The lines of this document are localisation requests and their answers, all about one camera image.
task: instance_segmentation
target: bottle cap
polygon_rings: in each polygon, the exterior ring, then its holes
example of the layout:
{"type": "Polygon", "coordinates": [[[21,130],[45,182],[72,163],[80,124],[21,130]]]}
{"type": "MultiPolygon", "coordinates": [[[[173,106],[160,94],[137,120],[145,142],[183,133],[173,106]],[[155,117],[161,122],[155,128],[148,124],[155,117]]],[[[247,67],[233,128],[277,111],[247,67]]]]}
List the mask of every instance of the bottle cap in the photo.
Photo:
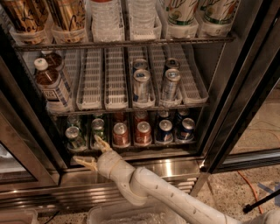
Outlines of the bottle cap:
{"type": "Polygon", "coordinates": [[[43,58],[35,59],[34,65],[39,71],[46,70],[49,67],[46,60],[43,58]]]}
{"type": "Polygon", "coordinates": [[[52,53],[53,51],[41,51],[43,54],[49,54],[52,53]]]}

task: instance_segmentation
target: beverage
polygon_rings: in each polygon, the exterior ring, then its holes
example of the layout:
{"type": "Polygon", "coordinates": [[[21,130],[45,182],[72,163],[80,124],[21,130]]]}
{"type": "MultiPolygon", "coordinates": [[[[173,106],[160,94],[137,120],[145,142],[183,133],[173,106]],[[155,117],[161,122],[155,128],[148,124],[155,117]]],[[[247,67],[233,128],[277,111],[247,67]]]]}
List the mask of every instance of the beverage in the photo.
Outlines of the beverage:
{"type": "Polygon", "coordinates": [[[130,133],[125,123],[119,122],[115,124],[113,128],[113,142],[118,146],[126,146],[130,143],[130,133]]]}
{"type": "Polygon", "coordinates": [[[49,67],[54,67],[60,73],[61,78],[64,81],[69,94],[71,94],[72,82],[62,57],[53,51],[42,51],[42,53],[49,67]]]}
{"type": "Polygon", "coordinates": [[[136,127],[135,141],[138,144],[151,142],[151,126],[148,122],[140,122],[136,127]]]}
{"type": "Polygon", "coordinates": [[[156,139],[159,142],[169,142],[173,139],[172,122],[169,120],[162,120],[157,127],[156,139]]]}
{"type": "Polygon", "coordinates": [[[143,69],[147,70],[148,69],[148,61],[145,59],[135,59],[132,62],[132,74],[135,73],[136,70],[143,69]]]}
{"type": "Polygon", "coordinates": [[[180,69],[180,62],[177,59],[174,59],[174,58],[167,59],[164,63],[164,72],[163,72],[162,82],[164,82],[164,80],[165,80],[166,71],[169,70],[169,69],[173,69],[173,68],[179,70],[180,69]]]}
{"type": "Polygon", "coordinates": [[[163,101],[174,101],[181,75],[177,69],[169,69],[165,72],[164,82],[162,86],[161,99],[163,101]]]}
{"type": "Polygon", "coordinates": [[[195,123],[191,118],[185,118],[176,130],[176,138],[179,140],[192,140],[195,123]]]}
{"type": "Polygon", "coordinates": [[[173,125],[174,127],[178,127],[182,121],[187,118],[190,115],[190,109],[189,108],[179,108],[176,110],[174,119],[173,119],[173,125]]]}
{"type": "Polygon", "coordinates": [[[96,118],[91,122],[91,133],[93,139],[95,139],[95,135],[97,135],[102,140],[106,140],[104,125],[105,122],[101,118],[96,118]]]}
{"type": "Polygon", "coordinates": [[[35,59],[34,65],[37,69],[36,83],[48,101],[49,108],[58,112],[69,110],[69,92],[59,72],[49,67],[46,60],[42,58],[35,59]]]}
{"type": "Polygon", "coordinates": [[[173,25],[190,25],[197,6],[198,0],[171,0],[168,21],[173,25]]]}
{"type": "Polygon", "coordinates": [[[148,122],[149,117],[148,117],[148,112],[147,111],[137,111],[134,114],[134,127],[137,128],[137,125],[140,122],[148,122]]]}
{"type": "Polygon", "coordinates": [[[209,0],[204,19],[216,25],[229,24],[237,0],[209,0]]]}
{"type": "MultiPolygon", "coordinates": [[[[31,1],[0,0],[0,3],[10,18],[10,21],[14,24],[16,32],[27,34],[44,30],[44,23],[39,21],[31,1]]],[[[36,37],[31,40],[23,40],[23,42],[37,45],[43,40],[41,37],[36,37]]]]}
{"type": "Polygon", "coordinates": [[[148,102],[151,75],[147,70],[136,70],[133,74],[133,101],[148,102]]]}
{"type": "Polygon", "coordinates": [[[74,149],[79,149],[80,147],[86,146],[86,141],[82,137],[79,128],[70,127],[66,129],[65,135],[68,139],[68,142],[72,145],[74,149]]]}

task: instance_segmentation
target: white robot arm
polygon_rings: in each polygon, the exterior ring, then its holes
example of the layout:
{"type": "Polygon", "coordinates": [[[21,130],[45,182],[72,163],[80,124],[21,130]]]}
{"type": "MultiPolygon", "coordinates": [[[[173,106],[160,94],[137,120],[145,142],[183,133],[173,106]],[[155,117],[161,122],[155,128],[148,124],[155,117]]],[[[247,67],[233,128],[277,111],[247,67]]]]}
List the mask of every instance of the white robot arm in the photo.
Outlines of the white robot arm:
{"type": "MultiPolygon", "coordinates": [[[[194,197],[180,191],[168,184],[162,178],[144,167],[135,168],[125,162],[123,158],[113,151],[107,143],[98,136],[95,137],[103,154],[98,158],[97,165],[88,158],[73,157],[73,159],[91,170],[98,172],[113,180],[122,196],[131,204],[144,205],[148,195],[161,200],[174,212],[179,214],[191,224],[241,224],[224,213],[202,203],[194,197]]],[[[244,224],[280,224],[280,211],[270,211],[254,220],[243,222],[244,224]]]]}

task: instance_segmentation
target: cable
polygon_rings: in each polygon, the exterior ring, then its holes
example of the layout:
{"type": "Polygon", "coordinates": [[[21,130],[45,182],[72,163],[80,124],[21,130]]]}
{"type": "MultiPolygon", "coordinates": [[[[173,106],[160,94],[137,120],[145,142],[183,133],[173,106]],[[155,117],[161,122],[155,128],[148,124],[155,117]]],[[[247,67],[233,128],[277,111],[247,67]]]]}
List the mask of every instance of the cable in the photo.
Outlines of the cable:
{"type": "MultiPolygon", "coordinates": [[[[247,184],[250,186],[250,188],[251,188],[251,190],[252,190],[252,192],[255,196],[255,201],[258,201],[255,188],[252,186],[252,184],[249,182],[249,180],[240,171],[237,171],[237,172],[247,182],[247,184]]],[[[263,209],[260,206],[258,206],[258,208],[259,208],[260,214],[263,214],[263,209]]]]}
{"type": "Polygon", "coordinates": [[[54,219],[54,217],[58,215],[59,212],[60,212],[60,211],[57,211],[57,212],[52,216],[52,218],[50,218],[50,219],[49,219],[48,221],[46,221],[44,224],[49,223],[50,221],[52,221],[52,220],[54,219]]]}

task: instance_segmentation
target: drink can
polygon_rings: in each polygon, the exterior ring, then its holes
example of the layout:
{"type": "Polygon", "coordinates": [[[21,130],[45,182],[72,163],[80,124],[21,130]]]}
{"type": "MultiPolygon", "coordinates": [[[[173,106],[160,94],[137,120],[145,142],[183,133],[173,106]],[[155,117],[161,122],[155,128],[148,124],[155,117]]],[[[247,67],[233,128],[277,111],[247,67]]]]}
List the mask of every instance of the drink can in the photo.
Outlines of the drink can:
{"type": "Polygon", "coordinates": [[[209,0],[204,13],[204,19],[216,25],[230,23],[237,0],[209,0]]]}
{"type": "Polygon", "coordinates": [[[167,59],[164,63],[164,72],[163,72],[162,81],[164,81],[164,79],[165,79],[165,73],[167,70],[173,69],[173,68],[179,70],[180,66],[181,66],[181,64],[177,59],[174,59],[174,58],[167,59]]]}
{"type": "Polygon", "coordinates": [[[199,0],[171,0],[168,21],[174,25],[190,25],[199,0]]]}
{"type": "Polygon", "coordinates": [[[148,112],[147,111],[136,111],[134,114],[134,126],[137,128],[137,125],[140,122],[148,122],[149,117],[148,117],[148,112]]]}
{"type": "Polygon", "coordinates": [[[132,62],[132,74],[135,73],[136,70],[143,69],[147,70],[148,69],[148,61],[145,59],[135,59],[132,62]]]}
{"type": "Polygon", "coordinates": [[[130,133],[128,126],[119,122],[113,128],[113,141],[115,145],[124,146],[130,143],[130,133]]]}
{"type": "Polygon", "coordinates": [[[164,82],[162,86],[161,99],[163,101],[174,101],[176,97],[177,88],[179,87],[179,82],[181,80],[181,75],[177,69],[168,69],[165,72],[164,82]]]}
{"type": "Polygon", "coordinates": [[[148,102],[151,75],[147,70],[136,70],[133,74],[133,101],[148,102]]]}
{"type": "MultiPolygon", "coordinates": [[[[0,0],[15,29],[19,33],[34,33],[43,31],[45,26],[40,23],[31,2],[27,0],[0,0]]],[[[43,41],[41,37],[24,40],[26,44],[36,45],[43,41]]]]}
{"type": "Polygon", "coordinates": [[[135,141],[138,144],[148,144],[151,142],[151,126],[148,122],[140,122],[137,125],[135,141]]]}
{"type": "Polygon", "coordinates": [[[91,122],[91,133],[92,138],[95,139],[95,135],[105,140],[105,122],[101,118],[96,118],[91,122]]]}
{"type": "Polygon", "coordinates": [[[127,123],[127,116],[125,112],[116,112],[113,114],[114,123],[127,123]]]}
{"type": "Polygon", "coordinates": [[[78,149],[86,145],[86,140],[81,136],[81,132],[77,127],[70,127],[66,129],[65,135],[68,142],[73,146],[74,149],[78,149]]]}
{"type": "Polygon", "coordinates": [[[176,137],[179,140],[191,140],[193,139],[193,132],[195,129],[194,120],[191,118],[185,118],[179,125],[176,137]]]}
{"type": "Polygon", "coordinates": [[[173,138],[172,122],[169,120],[162,120],[157,127],[157,141],[168,142],[173,138]]]}
{"type": "Polygon", "coordinates": [[[179,108],[176,110],[174,119],[173,119],[173,124],[174,127],[178,127],[179,124],[182,123],[182,121],[187,118],[190,115],[190,109],[189,108],[179,108]]]}

